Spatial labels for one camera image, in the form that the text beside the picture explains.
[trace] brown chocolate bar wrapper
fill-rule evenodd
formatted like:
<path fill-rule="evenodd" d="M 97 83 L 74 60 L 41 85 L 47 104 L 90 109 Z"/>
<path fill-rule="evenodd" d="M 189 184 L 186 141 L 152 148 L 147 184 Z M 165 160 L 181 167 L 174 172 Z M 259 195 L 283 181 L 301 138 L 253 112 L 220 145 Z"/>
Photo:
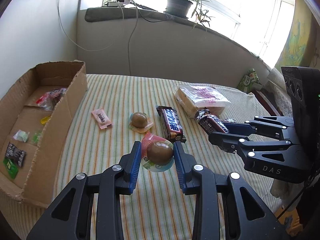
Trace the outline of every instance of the brown chocolate bar wrapper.
<path fill-rule="evenodd" d="M 210 114 L 208 109 L 199 110 L 196 114 L 196 120 L 198 120 L 198 124 L 207 134 L 212 132 L 229 133 L 228 128 L 225 127 L 218 117 Z"/>
<path fill-rule="evenodd" d="M 160 116 L 160 121 L 164 130 L 164 138 L 171 143 L 174 143 L 175 141 L 181 141 L 185 143 L 187 139 L 183 135 L 177 110 L 170 106 L 157 106 L 156 109 Z"/>

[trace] striped bedsheet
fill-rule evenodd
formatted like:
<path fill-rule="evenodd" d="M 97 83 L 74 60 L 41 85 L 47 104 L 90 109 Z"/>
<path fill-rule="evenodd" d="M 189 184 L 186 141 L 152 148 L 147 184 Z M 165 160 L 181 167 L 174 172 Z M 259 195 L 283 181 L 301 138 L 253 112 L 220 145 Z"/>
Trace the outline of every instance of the striped bedsheet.
<path fill-rule="evenodd" d="M 272 179 L 244 170 L 239 156 L 227 154 L 211 145 L 207 135 L 192 119 L 189 119 L 174 98 L 174 89 L 185 82 L 117 75 L 88 74 L 88 92 L 84 96 L 70 126 L 54 186 L 55 197 L 79 172 L 88 175 L 103 172 L 119 162 L 122 155 L 130 152 L 134 141 L 143 134 L 128 129 L 131 113 L 140 111 L 150 115 L 155 125 L 151 132 L 162 136 L 162 128 L 156 105 L 177 109 L 187 142 L 185 151 L 196 161 L 220 174 L 238 172 L 253 187 L 267 206 L 274 212 L 280 200 L 270 193 Z M 252 120 L 255 115 L 268 116 L 253 94 L 216 86 L 232 102 L 220 116 L 231 117 L 237 122 Z M 112 120 L 111 128 L 100 130 L 91 111 L 103 107 Z M 264 137 L 251 135 L 253 140 Z M 121 196 L 124 239 L 189 240 L 193 228 L 195 197 L 182 194 L 175 168 L 155 173 L 140 168 L 137 187 L 131 196 Z M 91 239 L 95 239 L 97 198 L 92 213 Z M 220 235 L 224 238 L 222 201 L 220 208 Z M 25 239 L 37 219 L 44 212 L 20 204 L 0 193 L 0 210 L 21 239 Z"/>

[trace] snack package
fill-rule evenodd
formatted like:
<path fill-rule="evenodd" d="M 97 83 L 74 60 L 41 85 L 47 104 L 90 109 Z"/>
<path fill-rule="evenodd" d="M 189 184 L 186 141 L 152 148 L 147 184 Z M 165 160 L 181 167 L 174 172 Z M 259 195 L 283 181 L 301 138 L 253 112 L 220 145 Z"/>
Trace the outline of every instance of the snack package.
<path fill-rule="evenodd" d="M 21 142 L 26 142 L 28 141 L 28 136 L 29 136 L 29 133 L 26 133 L 24 131 L 17 131 L 17 133 L 13 136 L 13 138 L 17 141 L 21 141 Z"/>
<path fill-rule="evenodd" d="M 134 114 L 136 114 L 136 113 L 132 113 L 129 117 L 129 128 L 131 130 L 138 132 L 138 133 L 144 133 L 144 132 L 148 131 L 154 125 L 151 118 L 146 113 L 142 113 L 147 117 L 147 125 L 143 128 L 135 127 L 134 125 L 132 125 L 132 117 L 134 116 Z"/>
<path fill-rule="evenodd" d="M 107 117 L 107 115 L 104 112 L 103 108 L 93 110 L 91 113 L 95 117 L 95 119 L 97 120 L 100 129 L 105 129 L 109 125 L 112 125 L 112 122 Z"/>
<path fill-rule="evenodd" d="M 187 139 L 183 135 L 177 110 L 170 106 L 157 106 L 156 109 L 160 116 L 164 137 L 171 143 L 174 143 L 175 141 L 181 141 L 185 143 Z"/>
<path fill-rule="evenodd" d="M 196 120 L 207 134 L 212 132 L 229 133 L 228 128 L 208 109 L 199 110 L 196 114 Z"/>
<path fill-rule="evenodd" d="M 41 134 L 42 134 L 41 131 L 35 132 L 34 135 L 32 136 L 31 142 L 37 145 L 38 141 L 40 140 Z"/>
<path fill-rule="evenodd" d="M 12 162 L 12 160 L 10 160 L 7 157 L 4 157 L 3 164 L 6 167 L 8 173 L 9 173 L 9 176 L 12 179 L 15 179 L 15 177 L 17 176 L 17 173 L 19 171 L 18 167 Z"/>
<path fill-rule="evenodd" d="M 52 111 L 56 104 L 63 97 L 66 90 L 66 88 L 61 88 L 46 92 L 36 101 L 36 104 L 46 111 Z"/>
<path fill-rule="evenodd" d="M 152 141 L 163 141 L 173 149 L 173 144 L 171 142 L 169 142 L 168 140 L 166 140 L 162 137 L 156 136 L 156 135 L 150 133 L 150 131 L 148 131 L 141 141 L 141 165 L 145 169 L 147 169 L 149 171 L 153 171 L 153 172 L 162 172 L 162 171 L 166 171 L 166 170 L 170 169 L 173 165 L 173 157 L 170 160 L 170 162 L 164 166 L 154 164 L 153 162 L 151 162 L 148 159 L 147 148 L 148 148 L 148 145 Z"/>
<path fill-rule="evenodd" d="M 42 118 L 42 119 L 40 120 L 40 123 L 43 124 L 43 125 L 45 125 L 47 122 L 49 122 L 50 118 L 51 118 L 51 115 L 48 115 L 48 116 Z"/>
<path fill-rule="evenodd" d="M 215 87 L 178 85 L 175 97 L 190 118 L 194 118 L 201 109 L 209 109 L 211 114 L 219 116 L 231 105 Z"/>
<path fill-rule="evenodd" d="M 262 87 L 256 71 L 254 68 L 250 68 L 248 73 L 242 77 L 237 89 L 244 93 L 250 93 L 252 89 L 260 90 Z"/>
<path fill-rule="evenodd" d="M 26 152 L 19 150 L 13 143 L 9 142 L 5 157 L 14 161 L 19 167 L 22 167 L 24 156 Z"/>

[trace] chocolate egg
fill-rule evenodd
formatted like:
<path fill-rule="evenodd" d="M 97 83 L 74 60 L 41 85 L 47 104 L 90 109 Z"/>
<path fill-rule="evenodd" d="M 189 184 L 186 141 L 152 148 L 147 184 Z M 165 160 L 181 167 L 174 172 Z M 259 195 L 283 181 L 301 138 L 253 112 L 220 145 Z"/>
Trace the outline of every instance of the chocolate egg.
<path fill-rule="evenodd" d="M 136 128 L 145 128 L 148 125 L 148 118 L 144 113 L 135 112 L 132 115 L 131 123 Z"/>
<path fill-rule="evenodd" d="M 147 157 L 154 164 L 164 166 L 173 157 L 173 150 L 165 142 L 152 141 L 147 147 Z"/>

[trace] black snack bag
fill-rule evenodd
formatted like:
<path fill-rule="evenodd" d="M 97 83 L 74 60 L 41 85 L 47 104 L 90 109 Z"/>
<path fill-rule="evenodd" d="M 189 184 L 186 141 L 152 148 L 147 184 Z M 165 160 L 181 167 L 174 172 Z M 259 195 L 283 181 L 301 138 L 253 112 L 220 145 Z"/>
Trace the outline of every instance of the black snack bag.
<path fill-rule="evenodd" d="M 5 156 L 13 160 L 19 167 L 22 167 L 23 158 L 26 152 L 19 150 L 13 143 L 9 142 Z"/>

